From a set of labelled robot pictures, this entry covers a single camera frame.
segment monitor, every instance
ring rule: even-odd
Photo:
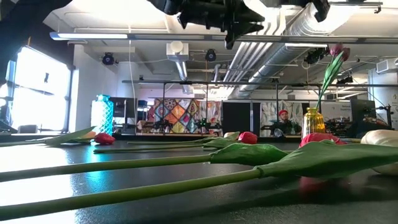
[[[134,98],[125,97],[111,97],[109,99],[113,102],[113,117],[114,118],[134,118],[137,111],[137,104],[134,105]]]
[[[351,100],[351,117],[353,122],[362,121],[365,117],[376,118],[376,105],[371,100]]]

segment glass vase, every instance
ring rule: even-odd
[[[113,102],[108,95],[98,95],[91,107],[91,125],[96,126],[94,131],[112,135]]]
[[[323,115],[318,113],[318,108],[307,108],[303,118],[302,139],[311,133],[325,133]]]

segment blue patterned vase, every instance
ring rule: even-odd
[[[108,95],[97,95],[91,107],[91,125],[96,126],[96,133],[112,135],[113,102]]]

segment red cap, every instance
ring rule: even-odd
[[[288,112],[287,110],[280,110],[278,115],[280,116],[282,113],[288,113]]]

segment pink tulip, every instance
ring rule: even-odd
[[[351,53],[351,49],[350,48],[347,48],[347,47],[343,48],[343,56],[342,56],[341,59],[343,59],[344,62],[347,61],[348,58],[349,58],[350,53]]]
[[[334,45],[331,49],[330,49],[330,55],[337,57],[338,54],[340,54],[340,52],[343,50],[343,44],[342,43],[338,43],[336,45]]]

